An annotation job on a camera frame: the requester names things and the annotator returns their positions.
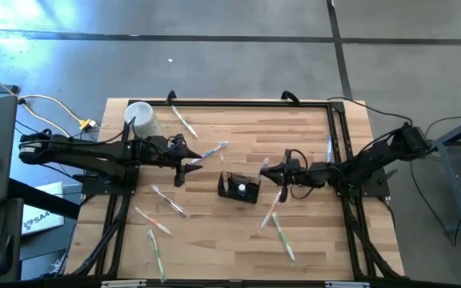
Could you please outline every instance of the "wooden tabletop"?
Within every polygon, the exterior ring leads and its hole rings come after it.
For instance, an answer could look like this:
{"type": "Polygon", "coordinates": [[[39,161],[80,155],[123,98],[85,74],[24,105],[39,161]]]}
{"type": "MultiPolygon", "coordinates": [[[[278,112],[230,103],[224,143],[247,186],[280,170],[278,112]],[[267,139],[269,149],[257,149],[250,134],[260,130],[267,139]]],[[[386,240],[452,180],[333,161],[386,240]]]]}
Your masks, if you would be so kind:
{"type": "MultiPolygon", "coordinates": [[[[128,100],[108,99],[99,140],[111,138],[122,129],[128,100]]],[[[349,102],[345,107],[356,153],[371,140],[369,119],[365,108],[349,102]]],[[[265,157],[270,158],[272,166],[277,165],[287,148],[301,150],[309,162],[326,159],[329,127],[326,111],[321,108],[178,107],[178,110],[195,129],[198,139],[171,108],[155,107],[165,136],[183,133],[187,145],[199,154],[227,140],[229,144],[222,152],[225,170],[230,172],[255,176],[265,157]]],[[[138,189],[131,198],[127,216],[119,278],[159,278],[154,251],[146,236],[152,228],[166,276],[171,279],[352,279],[343,209],[331,188],[314,189],[304,200],[288,196],[276,209],[296,257],[292,267],[273,223],[258,232],[279,188],[264,178],[255,205],[221,198],[216,192],[222,171],[219,156],[214,155],[201,164],[204,167],[189,173],[186,183],[179,188],[173,185],[173,170],[141,166],[138,189]],[[152,192],[151,184],[183,206],[190,217],[179,217],[152,192]],[[133,206],[158,220],[174,236],[154,228],[133,206]]],[[[293,190],[297,195],[305,191],[306,187],[293,190]]],[[[96,196],[81,208],[67,272],[78,268],[101,238],[107,202],[107,196],[96,196]]],[[[377,199],[368,198],[364,199],[364,208],[371,241],[392,268],[403,274],[388,209],[377,199]]],[[[109,245],[105,272],[113,245],[114,240],[109,245]]],[[[361,267],[366,271],[362,246],[358,245],[358,250],[361,267]]]]}

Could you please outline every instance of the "concrete floor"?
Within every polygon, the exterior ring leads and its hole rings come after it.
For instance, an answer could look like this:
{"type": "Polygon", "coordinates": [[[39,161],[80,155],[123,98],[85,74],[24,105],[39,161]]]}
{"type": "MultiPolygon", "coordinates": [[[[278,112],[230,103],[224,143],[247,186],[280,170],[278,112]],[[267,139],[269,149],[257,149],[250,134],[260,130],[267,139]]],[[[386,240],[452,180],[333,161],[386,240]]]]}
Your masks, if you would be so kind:
{"type": "MultiPolygon", "coordinates": [[[[461,1],[334,0],[342,37],[461,38],[461,1]]],[[[0,29],[91,34],[331,37],[325,0],[0,0],[0,29]]],[[[354,99],[404,114],[426,127],[461,115],[461,45],[343,45],[354,99]]],[[[333,43],[74,41],[0,38],[0,80],[22,94],[55,96],[100,122],[107,98],[278,98],[342,96],[333,43]]],[[[72,134],[77,123],[53,103],[33,100],[37,113],[72,134]]],[[[399,126],[370,113],[375,135],[399,126]]],[[[18,108],[35,129],[45,123],[18,108]]],[[[459,121],[444,122],[438,137],[459,121]]],[[[11,176],[30,185],[72,182],[14,155],[11,176]]],[[[389,180],[400,252],[407,276],[461,283],[461,233],[451,246],[425,207],[408,172],[389,180]]],[[[417,161],[415,176],[446,222],[459,216],[438,163],[417,161]]]]}

